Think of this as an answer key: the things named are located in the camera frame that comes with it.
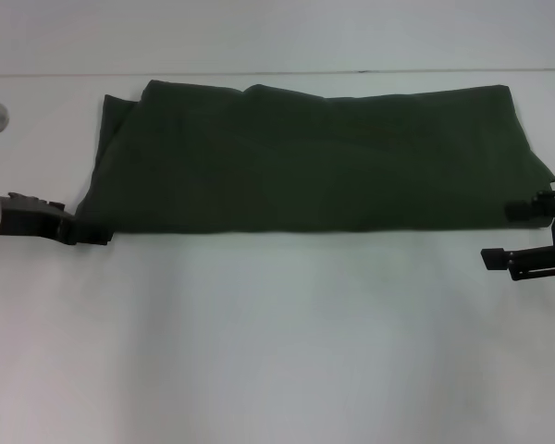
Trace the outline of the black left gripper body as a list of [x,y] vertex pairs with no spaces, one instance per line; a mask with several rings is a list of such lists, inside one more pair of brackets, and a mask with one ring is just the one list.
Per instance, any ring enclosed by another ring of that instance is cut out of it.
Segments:
[[0,236],[70,243],[70,214],[62,203],[10,192],[0,196]]

